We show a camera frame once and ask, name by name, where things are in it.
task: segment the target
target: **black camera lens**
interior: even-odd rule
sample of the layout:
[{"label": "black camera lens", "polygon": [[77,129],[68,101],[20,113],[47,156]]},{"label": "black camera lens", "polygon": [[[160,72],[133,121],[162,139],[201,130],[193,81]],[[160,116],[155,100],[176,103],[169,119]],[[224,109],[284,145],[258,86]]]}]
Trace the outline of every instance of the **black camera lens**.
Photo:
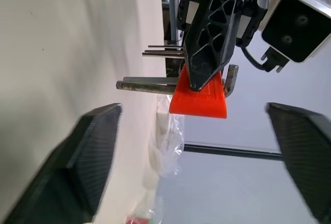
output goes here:
[{"label": "black camera lens", "polygon": [[293,39],[291,36],[289,35],[284,35],[282,38],[281,38],[281,41],[285,44],[291,44],[293,42]]},{"label": "black camera lens", "polygon": [[299,16],[298,18],[296,18],[296,23],[299,25],[299,26],[305,26],[307,25],[309,22],[309,19],[307,16],[305,15],[302,15],[302,16]]}]

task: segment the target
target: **metal frame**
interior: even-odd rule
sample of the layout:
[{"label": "metal frame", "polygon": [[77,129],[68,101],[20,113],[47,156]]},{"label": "metal frame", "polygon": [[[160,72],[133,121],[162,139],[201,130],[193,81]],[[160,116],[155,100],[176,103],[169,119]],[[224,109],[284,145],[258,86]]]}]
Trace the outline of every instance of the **metal frame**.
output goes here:
[{"label": "metal frame", "polygon": [[281,153],[267,153],[260,151],[241,150],[241,149],[206,146],[206,145],[185,144],[184,152],[283,161]]}]

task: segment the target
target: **camera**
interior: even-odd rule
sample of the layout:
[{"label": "camera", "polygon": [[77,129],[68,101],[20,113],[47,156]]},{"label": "camera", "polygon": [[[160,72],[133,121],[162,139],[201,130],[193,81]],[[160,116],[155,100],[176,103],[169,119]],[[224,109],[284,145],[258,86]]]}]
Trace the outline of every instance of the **camera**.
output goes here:
[{"label": "camera", "polygon": [[331,33],[330,0],[281,0],[262,39],[286,58],[304,62]]}]

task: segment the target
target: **red object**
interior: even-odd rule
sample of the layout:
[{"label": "red object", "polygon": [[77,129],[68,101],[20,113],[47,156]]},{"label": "red object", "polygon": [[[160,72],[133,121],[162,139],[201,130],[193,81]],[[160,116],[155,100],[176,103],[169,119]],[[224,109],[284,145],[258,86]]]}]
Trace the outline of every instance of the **red object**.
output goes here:
[{"label": "red object", "polygon": [[217,73],[200,92],[190,89],[189,77],[184,65],[172,97],[169,112],[215,118],[227,118],[221,73]]},{"label": "red object", "polygon": [[149,224],[149,219],[133,217],[129,218],[126,224]]}]

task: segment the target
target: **metal rod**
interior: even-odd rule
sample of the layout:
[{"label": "metal rod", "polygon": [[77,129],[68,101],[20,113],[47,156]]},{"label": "metal rod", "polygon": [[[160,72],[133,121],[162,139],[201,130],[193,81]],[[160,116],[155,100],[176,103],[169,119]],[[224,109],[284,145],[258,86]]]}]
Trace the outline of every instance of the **metal rod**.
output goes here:
[{"label": "metal rod", "polygon": [[156,94],[173,95],[176,89],[175,85],[158,85],[158,84],[142,84],[142,83],[130,83],[124,81],[116,82],[117,89],[123,89],[126,91],[139,91]]},{"label": "metal rod", "polygon": [[179,78],[124,77],[123,81],[131,83],[177,85]]},{"label": "metal rod", "polygon": [[205,153],[205,154],[225,155],[225,156],[244,157],[244,158],[258,158],[258,159],[277,160],[277,161],[283,160],[281,153],[267,153],[267,152],[223,148],[216,146],[205,146],[205,145],[185,144],[184,152]]},{"label": "metal rod", "polygon": [[225,97],[229,97],[232,94],[232,92],[234,90],[234,86],[236,84],[238,71],[239,71],[239,66],[229,65],[227,78],[225,80],[225,84],[223,87]]},{"label": "metal rod", "polygon": [[143,52],[143,57],[167,57],[167,58],[184,59],[183,54],[174,54],[174,53],[146,53],[146,52]]},{"label": "metal rod", "polygon": [[183,49],[183,47],[181,47],[181,46],[148,46],[148,48]]},{"label": "metal rod", "polygon": [[184,54],[183,50],[145,50],[145,53],[175,53]]}]

